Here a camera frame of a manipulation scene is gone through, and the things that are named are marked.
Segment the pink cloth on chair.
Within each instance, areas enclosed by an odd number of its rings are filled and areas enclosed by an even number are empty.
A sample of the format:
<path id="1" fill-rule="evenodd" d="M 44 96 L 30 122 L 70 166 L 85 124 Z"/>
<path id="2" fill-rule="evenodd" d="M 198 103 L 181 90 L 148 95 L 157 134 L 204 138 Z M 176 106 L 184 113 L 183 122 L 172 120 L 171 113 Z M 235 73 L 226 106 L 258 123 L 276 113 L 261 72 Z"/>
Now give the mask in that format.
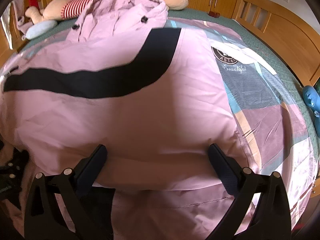
<path id="1" fill-rule="evenodd" d="M 30 0 L 13 0 L 11 2 L 11 16 L 14 28 L 14 34 L 17 39 L 25 41 L 27 30 L 33 25 L 33 22 L 25 16 L 29 8 Z"/>

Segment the striped plush doll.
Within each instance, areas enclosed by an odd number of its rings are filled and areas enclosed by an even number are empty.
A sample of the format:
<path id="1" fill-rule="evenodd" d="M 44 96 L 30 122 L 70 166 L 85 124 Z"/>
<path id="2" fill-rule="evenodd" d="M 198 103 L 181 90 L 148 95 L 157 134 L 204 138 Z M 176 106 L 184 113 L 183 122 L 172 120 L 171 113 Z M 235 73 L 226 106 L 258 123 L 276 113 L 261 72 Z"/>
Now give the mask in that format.
<path id="1" fill-rule="evenodd" d="M 53 0 L 44 9 L 40 10 L 34 5 L 29 5 L 25 16 L 33 24 L 45 20 L 68 20 L 78 17 L 90 0 Z M 188 0 L 164 0 L 170 10 L 182 10 L 187 7 Z"/>

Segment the green bed sheet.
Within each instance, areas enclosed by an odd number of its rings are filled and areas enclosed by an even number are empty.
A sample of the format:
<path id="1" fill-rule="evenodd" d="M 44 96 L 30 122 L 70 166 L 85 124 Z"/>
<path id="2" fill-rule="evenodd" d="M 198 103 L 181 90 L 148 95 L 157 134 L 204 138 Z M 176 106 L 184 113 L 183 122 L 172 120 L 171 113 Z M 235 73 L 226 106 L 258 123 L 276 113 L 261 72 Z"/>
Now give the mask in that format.
<path id="1" fill-rule="evenodd" d="M 288 91 L 296 101 L 296 104 L 298 105 L 306 123 L 306 127 L 313 146 L 314 156 L 316 159 L 319 158 L 319 138 L 317 137 L 317 133 L 313 125 L 315 117 L 310 108 L 307 107 L 304 103 L 302 96 L 302 86 L 295 78 L 295 76 L 291 73 L 286 64 L 280 59 L 278 55 L 276 55 L 276 53 L 271 48 L 264 44 L 264 42 L 262 42 L 259 38 L 255 37 L 251 32 L 247 31 L 235 20 L 231 20 L 225 17 L 213 18 L 207 15 L 205 12 L 195 9 L 184 9 L 181 11 L 170 10 L 168 16 L 175 18 L 185 18 L 189 20 L 213 22 L 219 25 L 223 25 L 227 28 L 231 28 L 236 33 L 238 33 L 246 46 L 259 54 L 277 72 L 284 86 L 288 89 Z"/>

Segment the small red box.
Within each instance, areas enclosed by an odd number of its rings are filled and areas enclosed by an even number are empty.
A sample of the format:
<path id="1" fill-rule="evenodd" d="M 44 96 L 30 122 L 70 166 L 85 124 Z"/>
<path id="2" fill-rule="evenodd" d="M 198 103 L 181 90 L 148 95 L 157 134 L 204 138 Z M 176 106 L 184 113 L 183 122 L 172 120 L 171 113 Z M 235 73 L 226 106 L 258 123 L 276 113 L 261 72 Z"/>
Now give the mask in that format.
<path id="1" fill-rule="evenodd" d="M 219 12 L 214 12 L 214 11 L 210 11 L 210 12 L 208 13 L 208 15 L 209 15 L 210 17 L 213 17 L 213 18 L 219 18 L 219 17 L 220 17 L 220 13 L 219 13 Z"/>

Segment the patchwork pink duvet cover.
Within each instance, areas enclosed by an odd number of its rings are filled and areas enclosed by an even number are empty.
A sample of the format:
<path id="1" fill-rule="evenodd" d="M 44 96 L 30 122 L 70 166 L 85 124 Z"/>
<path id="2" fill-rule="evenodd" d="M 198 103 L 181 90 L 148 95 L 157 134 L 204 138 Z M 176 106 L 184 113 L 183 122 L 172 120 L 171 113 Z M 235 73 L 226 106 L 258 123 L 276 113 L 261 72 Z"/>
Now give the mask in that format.
<path id="1" fill-rule="evenodd" d="M 254 161 L 254 172 L 282 175 L 291 223 L 302 216 L 318 161 L 304 117 L 274 69 L 247 48 L 232 29 L 174 19 L 167 28 L 203 30 L 212 44 L 240 140 Z"/>

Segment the pink black puffer jacket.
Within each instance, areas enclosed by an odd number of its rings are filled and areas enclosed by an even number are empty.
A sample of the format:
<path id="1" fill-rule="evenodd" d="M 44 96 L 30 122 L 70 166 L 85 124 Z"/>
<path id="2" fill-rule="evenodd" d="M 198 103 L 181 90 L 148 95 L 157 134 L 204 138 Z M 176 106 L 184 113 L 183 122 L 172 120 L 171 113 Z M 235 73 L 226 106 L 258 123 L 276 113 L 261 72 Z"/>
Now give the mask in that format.
<path id="1" fill-rule="evenodd" d="M 26 150 L 19 196 L 38 172 L 61 173 L 100 144 L 95 185 L 115 188 L 98 220 L 115 239 L 205 239 L 229 208 L 210 144 L 242 166 L 240 140 L 212 44 L 201 29 L 166 28 L 162 0 L 91 0 L 73 25 L 1 70 L 4 154 Z"/>

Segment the blue plush toy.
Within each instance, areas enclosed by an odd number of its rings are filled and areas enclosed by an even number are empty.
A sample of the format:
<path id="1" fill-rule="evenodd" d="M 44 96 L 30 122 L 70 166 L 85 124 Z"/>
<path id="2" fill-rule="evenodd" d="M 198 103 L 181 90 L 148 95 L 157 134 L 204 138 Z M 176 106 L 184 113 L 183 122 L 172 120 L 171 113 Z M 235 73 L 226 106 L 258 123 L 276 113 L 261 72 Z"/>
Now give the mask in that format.
<path id="1" fill-rule="evenodd" d="M 305 104 L 311 108 L 315 120 L 314 126 L 317 133 L 317 136 L 320 137 L 320 122 L 319 122 L 319 114 L 320 114 L 320 98 L 317 91 L 312 86 L 305 86 L 302 90 L 303 99 Z"/>

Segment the light blue pillow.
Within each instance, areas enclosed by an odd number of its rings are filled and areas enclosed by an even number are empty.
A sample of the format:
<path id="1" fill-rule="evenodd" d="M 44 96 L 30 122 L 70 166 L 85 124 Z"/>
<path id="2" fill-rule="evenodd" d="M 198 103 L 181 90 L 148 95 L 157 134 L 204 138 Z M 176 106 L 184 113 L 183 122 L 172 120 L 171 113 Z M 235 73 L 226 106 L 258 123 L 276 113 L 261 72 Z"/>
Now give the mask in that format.
<path id="1" fill-rule="evenodd" d="M 25 38 L 28 40 L 35 39 L 35 38 L 45 34 L 46 32 L 50 31 L 51 29 L 53 29 L 56 26 L 57 26 L 56 20 L 42 21 L 40 23 L 37 23 L 37 24 L 31 26 L 27 30 L 27 32 L 25 34 Z"/>

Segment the wooden headboard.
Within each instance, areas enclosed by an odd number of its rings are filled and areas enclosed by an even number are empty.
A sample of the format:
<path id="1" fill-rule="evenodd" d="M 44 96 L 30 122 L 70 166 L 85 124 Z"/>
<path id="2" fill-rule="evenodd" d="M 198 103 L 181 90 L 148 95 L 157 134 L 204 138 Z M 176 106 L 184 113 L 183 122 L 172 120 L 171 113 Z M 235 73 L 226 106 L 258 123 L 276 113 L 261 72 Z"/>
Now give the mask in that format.
<path id="1" fill-rule="evenodd" d="M 304 86 L 319 80 L 319 33 L 269 0 L 237 0 L 233 18 L 267 44 Z"/>

